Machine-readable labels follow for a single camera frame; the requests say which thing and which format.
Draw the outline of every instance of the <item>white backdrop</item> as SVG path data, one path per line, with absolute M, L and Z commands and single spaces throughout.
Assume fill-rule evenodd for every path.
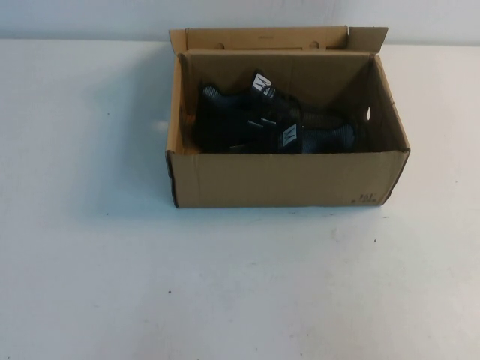
M 389 43 L 478 44 L 478 0 L 0 0 L 0 38 L 166 40 L 218 26 L 388 26 Z

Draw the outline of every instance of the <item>open cardboard box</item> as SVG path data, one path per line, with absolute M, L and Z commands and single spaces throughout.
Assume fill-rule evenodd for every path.
M 378 206 L 410 146 L 377 53 L 387 28 L 171 30 L 176 54 L 166 162 L 180 208 Z M 301 101 L 348 113 L 362 129 L 351 154 L 200 154 L 189 131 L 200 82 L 233 93 L 260 69 Z

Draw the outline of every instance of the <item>box flap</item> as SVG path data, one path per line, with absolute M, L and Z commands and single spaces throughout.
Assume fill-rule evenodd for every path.
M 402 125 L 402 121 L 400 120 L 400 116 L 398 115 L 397 107 L 395 106 L 395 102 L 393 101 L 393 95 L 390 90 L 389 82 L 387 80 L 387 76 L 385 71 L 383 70 L 382 60 L 379 56 L 375 56 L 375 65 L 376 65 L 376 72 L 373 74 L 379 81 L 370 82 L 372 86 L 377 86 L 377 88 L 381 88 L 381 90 L 377 90 L 377 93 L 383 97 L 382 104 L 388 104 L 384 106 L 382 112 L 386 114 L 391 114 L 391 117 L 394 121 L 390 121 L 390 124 L 387 124 L 390 127 L 390 132 L 392 135 L 396 137 L 398 148 L 404 152 L 410 152 L 410 144 L 407 139 L 407 135 L 405 134 L 404 126 Z
M 172 100 L 170 103 L 170 121 L 168 125 L 168 135 L 166 137 L 166 150 L 170 152 L 177 152 L 178 148 L 182 146 L 182 138 L 179 128 L 179 118 L 181 115 L 181 97 L 182 97 L 182 83 L 180 61 L 175 59 L 173 65 L 173 81 L 172 81 Z
M 387 28 L 187 28 L 170 30 L 175 54 L 204 50 L 351 50 L 378 53 Z
M 347 49 L 379 53 L 389 28 L 349 28 Z

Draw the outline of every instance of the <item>black sneaker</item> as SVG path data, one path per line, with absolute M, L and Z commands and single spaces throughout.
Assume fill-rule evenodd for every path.
M 298 154 L 349 152 L 355 131 L 340 116 L 300 103 L 257 72 L 250 89 L 238 94 L 200 86 L 192 137 L 203 152 Z

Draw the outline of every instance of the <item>box handle hole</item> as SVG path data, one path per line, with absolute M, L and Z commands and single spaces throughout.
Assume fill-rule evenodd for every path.
M 309 47 L 310 49 L 319 49 L 319 48 L 320 48 L 320 44 L 319 44 L 317 41 L 312 41 L 312 42 L 310 43 L 310 45 L 308 45 L 308 47 Z

